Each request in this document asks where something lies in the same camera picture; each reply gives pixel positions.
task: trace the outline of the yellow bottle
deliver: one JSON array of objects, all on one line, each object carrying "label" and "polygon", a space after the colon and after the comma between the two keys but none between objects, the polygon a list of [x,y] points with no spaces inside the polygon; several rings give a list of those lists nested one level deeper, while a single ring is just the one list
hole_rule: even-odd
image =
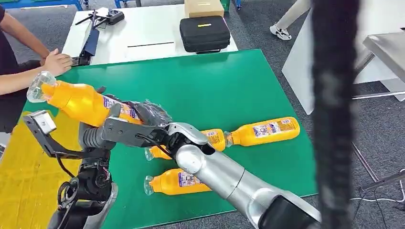
[{"label": "yellow bottle", "polygon": [[143,185],[146,195],[161,192],[166,195],[179,195],[194,192],[211,191],[193,175],[175,168],[157,177],[147,176]]},{"label": "yellow bottle", "polygon": [[[201,133],[208,137],[208,140],[210,141],[211,145],[213,145],[214,149],[218,151],[223,151],[225,149],[225,136],[221,129],[204,130],[201,131]],[[154,158],[171,160],[171,157],[161,151],[157,146],[145,148],[145,157],[148,161]]]},{"label": "yellow bottle", "polygon": [[224,134],[226,147],[253,146],[292,139],[299,135],[299,123],[293,117],[277,118],[243,125],[235,131]]},{"label": "yellow bottle", "polygon": [[[71,84],[56,80],[49,72],[41,72],[30,85],[27,98],[32,103],[47,102],[64,111],[72,119],[100,126],[108,116],[114,99],[99,94],[87,84]],[[121,104],[120,118],[142,124],[134,109]]]},{"label": "yellow bottle", "polygon": [[[201,131],[208,137],[213,147],[223,151],[232,145],[253,146],[289,140],[299,135],[298,121],[293,117],[277,118],[259,123],[243,125],[233,132],[223,132],[221,129]],[[145,148],[145,157],[148,161],[154,158],[171,160],[167,154],[158,147]]]}]

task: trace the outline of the person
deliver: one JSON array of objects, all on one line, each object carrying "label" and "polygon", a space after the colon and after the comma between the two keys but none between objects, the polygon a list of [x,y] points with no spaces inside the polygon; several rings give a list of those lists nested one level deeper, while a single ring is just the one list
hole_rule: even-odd
[{"label": "person", "polygon": [[70,56],[52,52],[0,5],[0,29],[36,52],[41,60],[18,64],[3,32],[0,32],[0,132],[10,133],[26,101],[27,87],[41,71],[58,76],[70,70]]},{"label": "person", "polygon": [[291,35],[287,31],[287,28],[298,17],[307,12],[310,7],[311,0],[297,0],[276,24],[270,26],[270,32],[284,41],[291,40]]}]

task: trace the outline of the white sneaker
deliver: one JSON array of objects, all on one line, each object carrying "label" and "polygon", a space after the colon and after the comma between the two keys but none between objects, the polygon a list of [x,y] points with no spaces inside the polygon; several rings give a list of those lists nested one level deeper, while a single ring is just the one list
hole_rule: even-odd
[{"label": "white sneaker", "polygon": [[291,35],[289,32],[287,30],[279,29],[275,24],[270,26],[270,32],[284,41],[291,40]]}]

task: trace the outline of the green tabletop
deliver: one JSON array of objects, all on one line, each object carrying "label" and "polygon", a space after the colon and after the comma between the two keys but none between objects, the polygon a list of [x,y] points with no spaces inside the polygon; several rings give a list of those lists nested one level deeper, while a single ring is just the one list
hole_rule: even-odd
[{"label": "green tabletop", "polygon": [[[296,117],[260,50],[77,67],[58,79],[106,86],[106,93],[123,100],[149,99],[161,104],[173,120],[200,130],[233,131],[244,124]],[[44,108],[50,107],[27,103],[24,110]],[[299,196],[317,192],[312,145],[303,127],[292,140],[232,146],[224,152],[274,186]],[[147,161],[143,149],[117,144],[110,163],[119,191],[104,229],[141,228],[234,210],[214,192],[146,196],[145,176],[177,166],[160,158]]]}]

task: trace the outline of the black case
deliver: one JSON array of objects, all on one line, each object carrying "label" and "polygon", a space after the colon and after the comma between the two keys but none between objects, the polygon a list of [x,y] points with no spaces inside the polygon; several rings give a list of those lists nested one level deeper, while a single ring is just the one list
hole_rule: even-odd
[{"label": "black case", "polygon": [[184,18],[180,21],[180,35],[187,52],[217,51],[226,48],[231,33],[223,17]]}]

